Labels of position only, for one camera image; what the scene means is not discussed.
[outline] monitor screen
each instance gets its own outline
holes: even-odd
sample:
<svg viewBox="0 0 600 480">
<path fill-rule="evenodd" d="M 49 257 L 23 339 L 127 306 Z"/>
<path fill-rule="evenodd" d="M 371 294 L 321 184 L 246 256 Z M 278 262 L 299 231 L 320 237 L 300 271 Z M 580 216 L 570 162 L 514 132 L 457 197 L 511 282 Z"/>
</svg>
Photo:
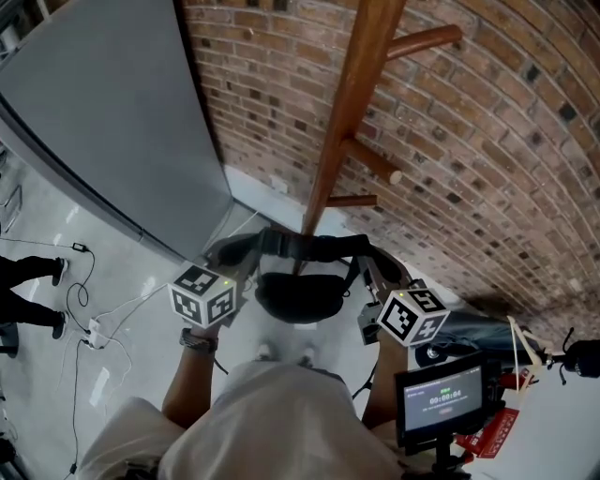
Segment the monitor screen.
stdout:
<svg viewBox="0 0 600 480">
<path fill-rule="evenodd" d="M 404 388 L 407 431 L 439 424 L 482 408 L 481 367 Z"/>
</svg>

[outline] wooden pole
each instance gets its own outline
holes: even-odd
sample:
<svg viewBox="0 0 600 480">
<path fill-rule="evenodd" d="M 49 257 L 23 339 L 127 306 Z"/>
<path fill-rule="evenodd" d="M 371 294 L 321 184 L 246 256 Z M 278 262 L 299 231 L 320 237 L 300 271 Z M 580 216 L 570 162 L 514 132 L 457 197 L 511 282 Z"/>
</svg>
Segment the wooden pole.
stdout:
<svg viewBox="0 0 600 480">
<path fill-rule="evenodd" d="M 363 165 L 390 185 L 397 185 L 402 179 L 402 172 L 398 167 L 356 139 L 344 140 L 341 143 L 341 149 L 346 155 L 363 163 Z"/>
<path fill-rule="evenodd" d="M 462 32 L 456 25 L 432 28 L 425 32 L 395 38 L 387 51 L 387 60 L 394 60 L 411 53 L 437 47 L 445 43 L 454 43 L 462 39 Z"/>
<path fill-rule="evenodd" d="M 379 81 L 405 0 L 361 0 L 346 52 L 302 233 L 312 235 L 345 158 L 341 142 L 356 135 Z"/>
<path fill-rule="evenodd" d="M 367 202 L 365 199 L 352 199 L 350 202 L 331 198 L 341 163 L 347 155 L 363 162 L 392 185 L 401 178 L 402 173 L 391 162 L 356 140 L 356 132 L 367 112 L 385 63 L 462 38 L 457 26 L 448 25 L 394 39 L 405 3 L 406 0 L 361 0 L 358 6 L 319 167 L 304 216 L 304 235 L 315 233 L 326 206 L 336 203 L 336 206 L 342 206 L 340 203 L 343 202 L 349 202 L 348 206 Z M 299 272 L 300 266 L 300 262 L 294 264 L 295 274 Z"/>
<path fill-rule="evenodd" d="M 377 195 L 348 195 L 346 197 L 329 197 L 327 199 L 328 207 L 344 206 L 376 206 Z"/>
</svg>

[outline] tiled floor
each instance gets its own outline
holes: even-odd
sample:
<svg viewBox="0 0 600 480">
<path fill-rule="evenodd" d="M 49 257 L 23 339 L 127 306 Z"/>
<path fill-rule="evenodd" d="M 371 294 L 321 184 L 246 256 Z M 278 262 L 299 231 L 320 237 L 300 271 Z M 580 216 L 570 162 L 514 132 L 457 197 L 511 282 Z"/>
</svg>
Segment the tiled floor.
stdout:
<svg viewBox="0 0 600 480">
<path fill-rule="evenodd" d="M 89 305 L 82 308 L 76 301 L 71 303 L 77 305 L 71 308 L 84 325 L 90 317 L 149 293 L 168 281 L 177 270 L 177 264 L 138 246 L 91 216 L 35 172 L 24 166 L 15 168 L 18 165 L 16 159 L 12 159 L 10 165 L 12 168 L 7 167 L 2 183 L 12 184 L 19 177 L 23 185 L 24 207 L 7 237 L 66 245 L 81 242 L 96 254 L 96 268 L 87 284 Z M 228 235 L 251 215 L 252 212 L 236 205 L 219 236 Z M 265 224 L 263 218 L 256 216 L 241 233 L 258 231 Z M 16 289 L 18 294 L 55 309 L 65 307 L 68 285 L 83 280 L 91 266 L 89 254 L 64 248 L 0 241 L 0 254 L 14 260 L 28 255 L 66 256 L 71 268 L 58 288 L 44 278 L 27 282 Z M 262 264 L 263 270 L 287 266 L 274 260 L 266 260 Z M 309 268 L 308 272 L 316 267 L 311 265 Z M 341 264 L 326 265 L 321 271 L 324 270 L 345 275 L 345 267 Z M 232 327 L 221 334 L 218 360 L 225 368 L 249 360 L 262 338 L 274 340 L 284 358 L 292 359 L 310 341 L 319 346 L 320 366 L 340 374 L 354 390 L 366 379 L 377 353 L 377 347 L 363 347 L 355 327 L 358 312 L 368 300 L 367 295 L 356 282 L 344 309 L 335 318 L 323 322 L 317 330 L 294 330 L 291 325 L 269 317 L 253 299 L 252 289 L 246 293 L 249 301 Z M 131 304 L 102 318 L 104 333 L 111 332 L 136 305 Z M 164 290 L 141 306 L 116 335 L 133 362 L 124 381 L 123 375 L 129 363 L 119 345 L 111 343 L 103 351 L 91 351 L 84 345 L 80 346 L 76 415 L 80 457 L 104 425 L 105 408 L 110 415 L 124 398 L 132 395 L 160 404 L 179 360 L 181 347 L 178 338 L 182 326 L 182 320 L 172 313 Z M 14 360 L 4 355 L 0 357 L 8 419 L 18 431 L 18 450 L 34 479 L 63 478 L 73 461 L 71 415 L 75 356 L 81 335 L 75 326 L 71 325 L 71 328 L 72 334 L 69 333 L 62 341 L 54 341 L 50 329 L 19 325 L 22 346 L 18 357 Z M 63 352 L 65 365 L 59 384 Z M 104 368 L 110 373 L 110 378 L 94 406 L 90 399 Z M 224 374 L 216 373 L 216 394 L 224 379 Z M 365 401 L 366 396 L 357 399 L 357 408 L 364 408 L 362 404 Z"/>
</svg>

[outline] camera monitor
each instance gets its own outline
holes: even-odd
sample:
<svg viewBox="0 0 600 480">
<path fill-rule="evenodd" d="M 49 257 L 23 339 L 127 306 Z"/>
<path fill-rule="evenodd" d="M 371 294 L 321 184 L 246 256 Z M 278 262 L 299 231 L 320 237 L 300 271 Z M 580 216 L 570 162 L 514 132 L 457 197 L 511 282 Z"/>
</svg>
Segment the camera monitor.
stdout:
<svg viewBox="0 0 600 480">
<path fill-rule="evenodd" d="M 472 429 L 485 418 L 484 357 L 398 374 L 398 444 L 429 442 Z"/>
</svg>

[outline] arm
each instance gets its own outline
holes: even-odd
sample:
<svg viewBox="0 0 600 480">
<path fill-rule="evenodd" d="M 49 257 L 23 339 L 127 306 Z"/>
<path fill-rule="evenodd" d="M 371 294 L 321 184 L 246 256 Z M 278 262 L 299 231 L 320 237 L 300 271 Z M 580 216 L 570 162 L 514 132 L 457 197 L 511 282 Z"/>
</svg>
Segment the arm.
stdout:
<svg viewBox="0 0 600 480">
<path fill-rule="evenodd" d="M 396 420 L 398 411 L 394 375 L 408 369 L 408 349 L 383 329 L 380 330 L 378 339 L 379 358 L 363 415 L 363 424 L 368 429 Z"/>
<path fill-rule="evenodd" d="M 194 327 L 192 335 L 217 338 L 218 328 L 202 330 Z M 162 413 L 183 428 L 191 427 L 210 409 L 211 384 L 215 355 L 185 347 L 169 391 L 162 402 Z"/>
</svg>

